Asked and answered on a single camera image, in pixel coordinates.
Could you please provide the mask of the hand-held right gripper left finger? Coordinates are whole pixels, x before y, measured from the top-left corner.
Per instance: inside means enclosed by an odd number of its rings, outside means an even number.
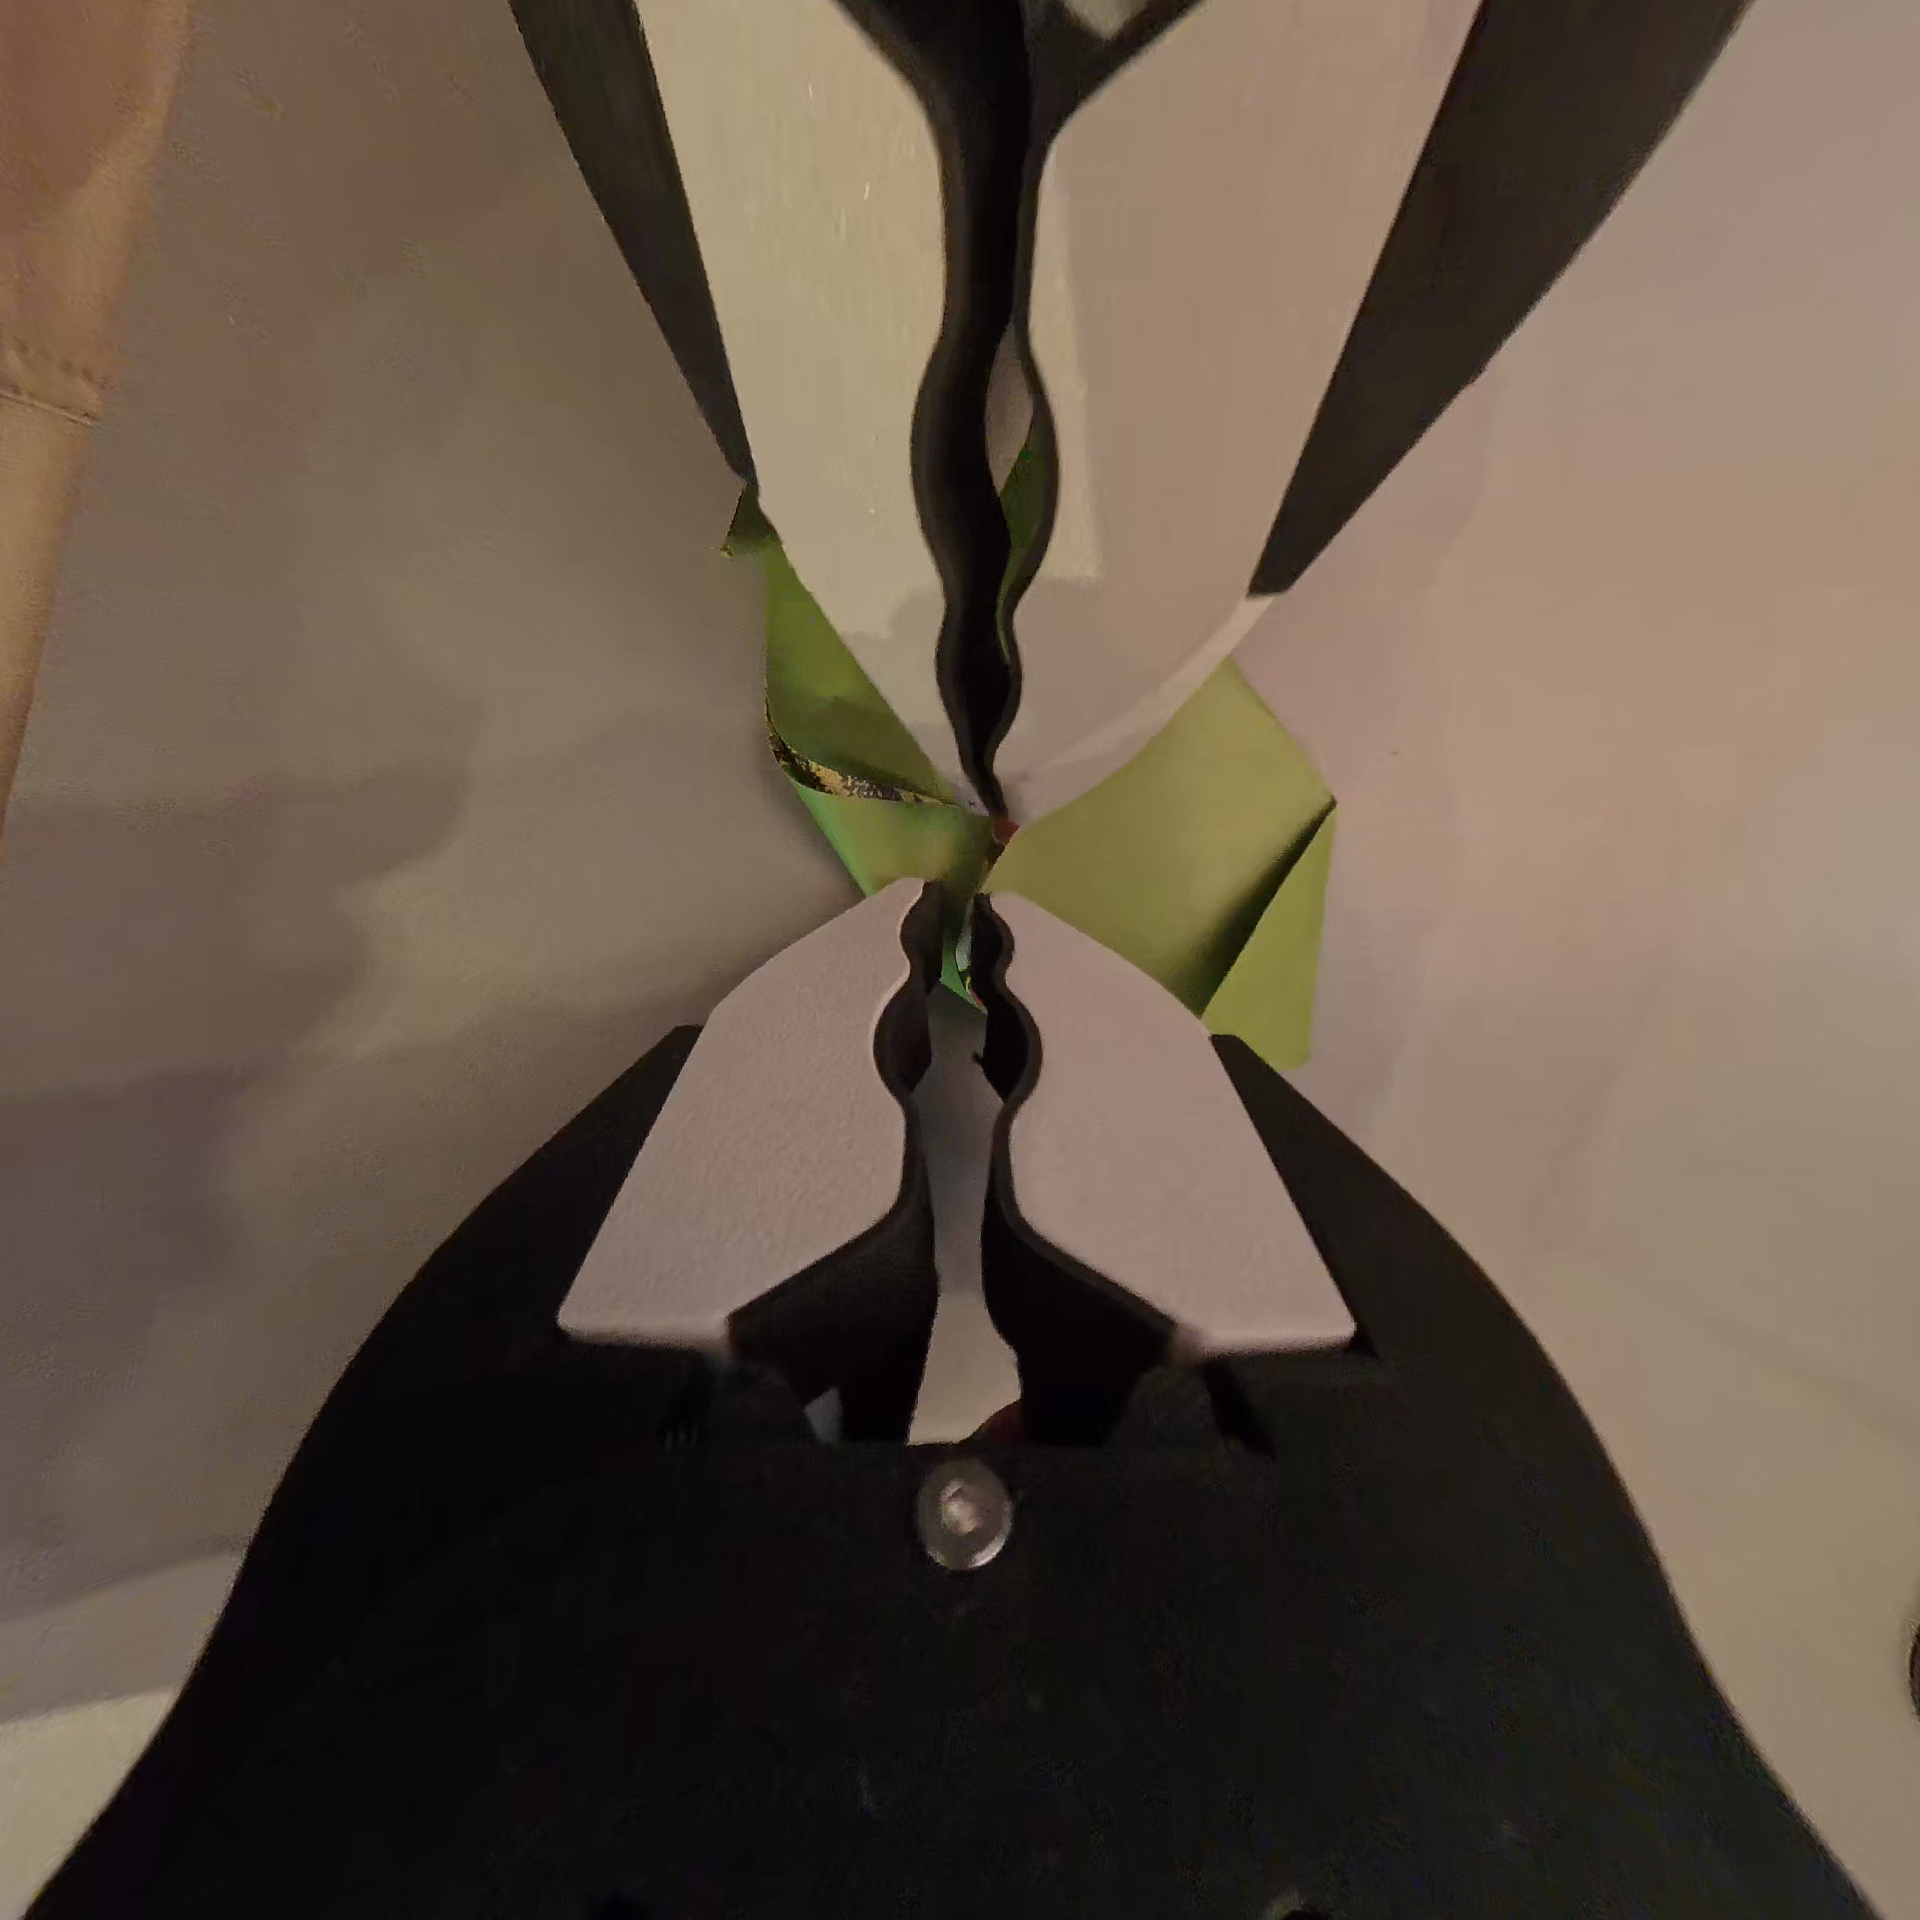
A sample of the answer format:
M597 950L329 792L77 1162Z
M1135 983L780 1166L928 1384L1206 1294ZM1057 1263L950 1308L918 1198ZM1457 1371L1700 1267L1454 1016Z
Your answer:
M582 1344L759 1366L902 1442L940 1308L916 1087L943 891L893 880L748 974L679 1068L560 1304Z

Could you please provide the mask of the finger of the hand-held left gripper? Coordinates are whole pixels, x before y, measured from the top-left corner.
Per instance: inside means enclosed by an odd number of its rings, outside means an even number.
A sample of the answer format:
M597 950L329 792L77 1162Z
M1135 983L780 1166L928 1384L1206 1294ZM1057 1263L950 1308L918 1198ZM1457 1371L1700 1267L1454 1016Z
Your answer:
M1004 790L1085 790L1223 664L1479 4L1206 3L1040 164L1023 340L1049 429Z
M940 787L996 810L984 399L1009 303L1009 8L638 15L759 509Z

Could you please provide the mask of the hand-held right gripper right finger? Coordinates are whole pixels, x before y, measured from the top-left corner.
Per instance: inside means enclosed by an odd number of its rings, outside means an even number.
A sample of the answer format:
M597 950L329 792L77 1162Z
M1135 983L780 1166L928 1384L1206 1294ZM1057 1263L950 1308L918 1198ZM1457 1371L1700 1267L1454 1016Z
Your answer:
M1023 1438L1103 1444L1148 1375L1358 1335L1213 1037L1152 974L1019 894L972 923L998 1093L980 1284Z

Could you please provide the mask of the green paper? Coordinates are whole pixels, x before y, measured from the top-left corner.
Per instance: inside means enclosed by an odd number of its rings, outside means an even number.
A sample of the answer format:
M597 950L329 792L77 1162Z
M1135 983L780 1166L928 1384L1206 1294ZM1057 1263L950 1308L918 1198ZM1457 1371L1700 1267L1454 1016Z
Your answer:
M968 999L968 907L996 885L1112 949L1277 1069L1312 1053L1336 804L1233 662L1139 757L1049 816L965 807L787 558L753 486L727 552L759 570L769 752L867 896L936 880L943 984Z

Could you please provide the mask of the beige cloth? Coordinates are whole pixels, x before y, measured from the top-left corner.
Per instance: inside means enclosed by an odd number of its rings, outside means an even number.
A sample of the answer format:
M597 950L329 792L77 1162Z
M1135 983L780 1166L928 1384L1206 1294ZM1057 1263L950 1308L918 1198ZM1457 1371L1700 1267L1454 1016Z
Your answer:
M183 74L188 3L1 4L1 796Z

